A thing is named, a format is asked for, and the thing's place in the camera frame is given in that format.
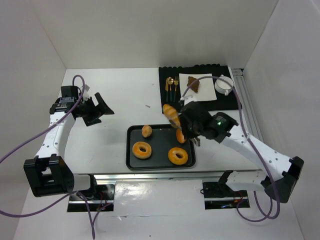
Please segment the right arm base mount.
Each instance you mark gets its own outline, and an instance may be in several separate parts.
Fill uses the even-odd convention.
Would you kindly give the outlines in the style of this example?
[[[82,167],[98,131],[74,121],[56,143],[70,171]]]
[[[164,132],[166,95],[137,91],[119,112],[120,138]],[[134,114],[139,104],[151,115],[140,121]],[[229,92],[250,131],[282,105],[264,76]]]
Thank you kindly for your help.
[[[239,208],[250,207],[247,191],[233,191],[218,182],[203,182],[200,193],[206,210],[235,209],[238,203],[241,203]]]

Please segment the metal tongs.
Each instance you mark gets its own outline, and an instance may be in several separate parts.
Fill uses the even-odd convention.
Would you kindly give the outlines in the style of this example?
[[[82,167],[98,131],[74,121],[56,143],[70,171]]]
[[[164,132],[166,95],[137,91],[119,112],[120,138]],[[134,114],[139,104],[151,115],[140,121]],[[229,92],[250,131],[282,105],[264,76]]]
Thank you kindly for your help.
[[[176,138],[179,143],[185,143],[187,140],[192,141],[197,147],[201,146],[201,140],[199,139],[198,136],[196,136],[194,133],[191,131],[187,130],[186,127],[181,127],[180,125],[177,125],[176,122],[173,120],[169,120],[169,123],[171,124],[172,127],[177,129],[176,133]]]

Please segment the striped long bread roll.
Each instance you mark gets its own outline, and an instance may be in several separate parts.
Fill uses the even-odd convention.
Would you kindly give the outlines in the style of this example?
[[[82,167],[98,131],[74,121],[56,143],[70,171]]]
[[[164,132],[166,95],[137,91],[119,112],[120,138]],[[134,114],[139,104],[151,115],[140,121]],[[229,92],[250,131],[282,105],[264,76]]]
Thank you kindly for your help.
[[[165,117],[168,119],[169,123],[174,128],[181,129],[181,123],[179,120],[178,112],[173,106],[169,104],[164,104],[162,107],[162,111]]]

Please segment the chocolate croissant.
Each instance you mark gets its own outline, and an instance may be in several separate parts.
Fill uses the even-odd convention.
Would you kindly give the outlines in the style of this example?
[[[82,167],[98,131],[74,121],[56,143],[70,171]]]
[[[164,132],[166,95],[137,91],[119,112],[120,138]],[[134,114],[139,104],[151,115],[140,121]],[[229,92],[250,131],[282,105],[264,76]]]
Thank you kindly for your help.
[[[197,94],[199,92],[200,81],[196,77],[188,76],[187,87]]]

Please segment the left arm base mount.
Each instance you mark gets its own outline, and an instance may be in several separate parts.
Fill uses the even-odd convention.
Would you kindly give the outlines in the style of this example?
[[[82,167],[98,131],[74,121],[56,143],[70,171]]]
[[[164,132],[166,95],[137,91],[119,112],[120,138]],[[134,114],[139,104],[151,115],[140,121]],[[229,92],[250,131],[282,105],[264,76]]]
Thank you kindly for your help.
[[[116,180],[107,175],[75,174],[73,190],[78,193],[69,197],[68,213],[84,213],[87,207],[93,213],[114,210]]]

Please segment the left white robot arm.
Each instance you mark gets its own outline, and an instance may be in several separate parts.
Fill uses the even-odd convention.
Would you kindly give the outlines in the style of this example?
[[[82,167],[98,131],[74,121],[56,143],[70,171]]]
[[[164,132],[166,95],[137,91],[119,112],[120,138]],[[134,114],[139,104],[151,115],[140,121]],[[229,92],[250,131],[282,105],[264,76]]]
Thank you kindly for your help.
[[[49,109],[50,130],[35,157],[27,159],[23,165],[35,197],[76,191],[88,196],[96,193],[95,177],[92,174],[73,174],[64,160],[68,138],[77,118],[83,119],[89,127],[101,123],[101,116],[114,114],[100,93],[94,96],[97,105],[88,93],[81,96],[77,86],[61,87],[61,97]]]

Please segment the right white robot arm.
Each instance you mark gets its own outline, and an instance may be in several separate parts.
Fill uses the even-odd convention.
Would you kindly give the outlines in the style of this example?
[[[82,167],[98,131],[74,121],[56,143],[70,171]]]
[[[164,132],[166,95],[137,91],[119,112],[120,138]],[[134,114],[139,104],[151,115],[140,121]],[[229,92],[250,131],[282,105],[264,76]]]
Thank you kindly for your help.
[[[211,115],[199,102],[185,102],[179,112],[184,136],[200,143],[199,137],[214,140],[231,148],[254,163],[262,173],[240,173],[227,170],[219,182],[233,191],[265,192],[280,203],[287,203],[300,178],[304,161],[272,149],[250,135],[224,112]]]

